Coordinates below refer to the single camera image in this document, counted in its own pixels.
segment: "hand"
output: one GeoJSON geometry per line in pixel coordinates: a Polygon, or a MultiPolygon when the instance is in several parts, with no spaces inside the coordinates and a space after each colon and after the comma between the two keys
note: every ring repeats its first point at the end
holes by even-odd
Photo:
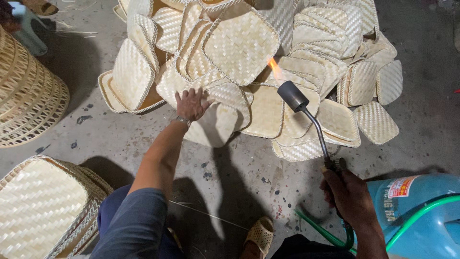
{"type": "Polygon", "coordinates": [[[177,101],[177,115],[190,121],[197,121],[201,118],[206,109],[213,103],[213,101],[207,101],[201,104],[201,98],[203,97],[203,89],[199,88],[195,94],[195,89],[191,88],[189,91],[184,90],[182,92],[182,99],[180,99],[179,92],[176,92],[177,101]]]}
{"type": "Polygon", "coordinates": [[[380,229],[366,182],[349,170],[339,173],[342,179],[325,167],[321,170],[324,179],[320,189],[324,191],[324,199],[329,206],[336,206],[344,220],[350,223],[356,232],[377,227],[380,229]]]}

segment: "bamboo basket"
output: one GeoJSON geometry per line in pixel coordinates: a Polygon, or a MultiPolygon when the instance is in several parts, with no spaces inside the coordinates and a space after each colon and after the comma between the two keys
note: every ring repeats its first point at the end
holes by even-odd
{"type": "Polygon", "coordinates": [[[113,189],[91,170],[33,156],[0,180],[0,257],[80,254],[97,236],[100,203],[113,189]]]}
{"type": "Polygon", "coordinates": [[[69,89],[0,27],[0,148],[25,144],[54,126],[69,89]]]}

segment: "blue stool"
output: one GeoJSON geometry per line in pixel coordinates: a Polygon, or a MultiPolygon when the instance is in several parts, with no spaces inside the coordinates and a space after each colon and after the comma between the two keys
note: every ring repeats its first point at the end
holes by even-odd
{"type": "Polygon", "coordinates": [[[41,56],[46,54],[48,47],[41,41],[41,39],[32,30],[32,20],[37,21],[44,29],[48,27],[26,6],[19,2],[8,2],[13,7],[13,16],[19,20],[21,30],[13,32],[12,35],[20,43],[22,43],[32,55],[41,56]]]}

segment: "flame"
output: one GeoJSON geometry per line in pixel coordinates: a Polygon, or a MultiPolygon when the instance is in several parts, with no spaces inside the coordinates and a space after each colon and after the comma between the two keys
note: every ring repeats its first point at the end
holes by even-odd
{"type": "Polygon", "coordinates": [[[271,57],[268,60],[268,66],[271,68],[273,71],[273,76],[275,77],[276,81],[278,82],[278,85],[282,84],[282,79],[283,79],[283,74],[281,72],[281,68],[278,66],[276,63],[275,59],[271,57]]]}

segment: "wristwatch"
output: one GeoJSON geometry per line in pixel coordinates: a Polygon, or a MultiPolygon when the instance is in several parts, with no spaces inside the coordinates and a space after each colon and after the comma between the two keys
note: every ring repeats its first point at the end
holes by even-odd
{"type": "Polygon", "coordinates": [[[182,118],[179,115],[176,118],[174,118],[173,120],[177,120],[177,121],[180,121],[180,122],[183,122],[183,123],[187,124],[187,128],[190,128],[190,125],[192,124],[192,122],[189,119],[182,118]]]}

